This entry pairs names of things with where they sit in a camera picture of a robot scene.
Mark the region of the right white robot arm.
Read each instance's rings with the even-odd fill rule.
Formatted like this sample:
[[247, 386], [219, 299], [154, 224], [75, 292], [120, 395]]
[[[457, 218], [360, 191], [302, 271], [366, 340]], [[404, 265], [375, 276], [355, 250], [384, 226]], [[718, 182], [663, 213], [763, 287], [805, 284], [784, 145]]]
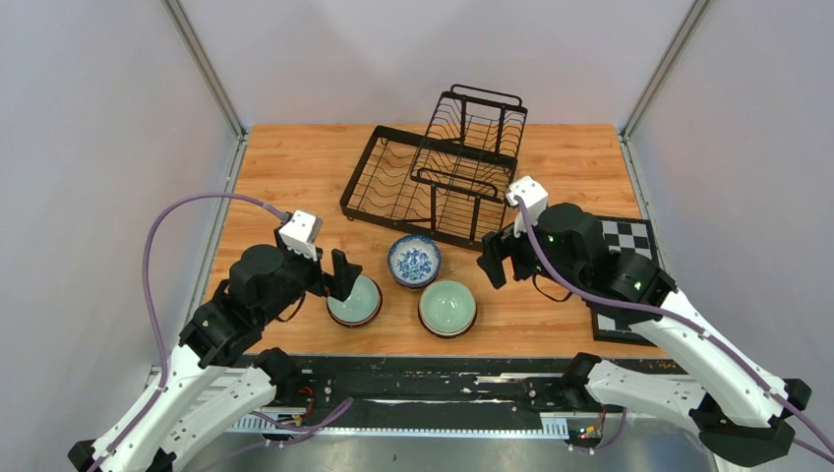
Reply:
[[612, 250], [599, 218], [573, 204], [529, 205], [511, 199], [516, 222], [483, 240], [478, 265], [495, 287], [544, 276], [607, 312], [661, 348], [693, 385], [635, 372], [579, 353], [561, 379], [574, 410], [617, 405], [666, 420], [694, 434], [714, 454], [743, 467], [787, 455], [810, 387], [768, 374], [719, 333], [675, 280], [651, 259]]

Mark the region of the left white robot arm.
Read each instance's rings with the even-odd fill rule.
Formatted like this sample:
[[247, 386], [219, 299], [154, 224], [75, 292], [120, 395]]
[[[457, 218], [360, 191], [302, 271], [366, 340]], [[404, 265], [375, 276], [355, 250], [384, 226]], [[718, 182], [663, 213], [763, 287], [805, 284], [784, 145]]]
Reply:
[[258, 355], [231, 388], [197, 409], [193, 401], [263, 337], [267, 325], [308, 294], [345, 300], [360, 265], [322, 250], [307, 258], [280, 232], [273, 244], [252, 246], [179, 335], [159, 373], [118, 423], [96, 440], [76, 442], [68, 458], [78, 471], [179, 471], [200, 448], [250, 411], [293, 404], [302, 392], [300, 368], [279, 348]]

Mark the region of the blue floral bowl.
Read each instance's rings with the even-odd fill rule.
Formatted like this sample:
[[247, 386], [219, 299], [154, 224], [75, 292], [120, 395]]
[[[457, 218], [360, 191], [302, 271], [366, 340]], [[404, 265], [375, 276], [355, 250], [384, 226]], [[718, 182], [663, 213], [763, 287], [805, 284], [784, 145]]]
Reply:
[[409, 234], [397, 239], [389, 248], [387, 266], [422, 266], [442, 264], [442, 255], [437, 244], [428, 237]]

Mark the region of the celadon bowl brown rim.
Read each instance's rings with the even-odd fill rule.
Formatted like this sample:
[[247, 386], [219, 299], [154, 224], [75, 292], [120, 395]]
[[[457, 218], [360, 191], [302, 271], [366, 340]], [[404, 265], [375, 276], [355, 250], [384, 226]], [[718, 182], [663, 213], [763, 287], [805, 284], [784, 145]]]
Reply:
[[477, 320], [478, 305], [462, 282], [444, 279], [422, 292], [418, 317], [422, 326], [440, 338], [454, 338], [470, 330]]

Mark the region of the black wire dish rack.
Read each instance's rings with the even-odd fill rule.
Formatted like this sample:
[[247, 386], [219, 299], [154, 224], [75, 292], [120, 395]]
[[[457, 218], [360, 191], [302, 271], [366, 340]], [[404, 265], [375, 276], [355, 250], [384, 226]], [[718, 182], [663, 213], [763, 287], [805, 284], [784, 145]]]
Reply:
[[375, 128], [339, 199], [342, 213], [480, 250], [505, 225], [527, 113], [518, 95], [450, 86], [425, 132]]

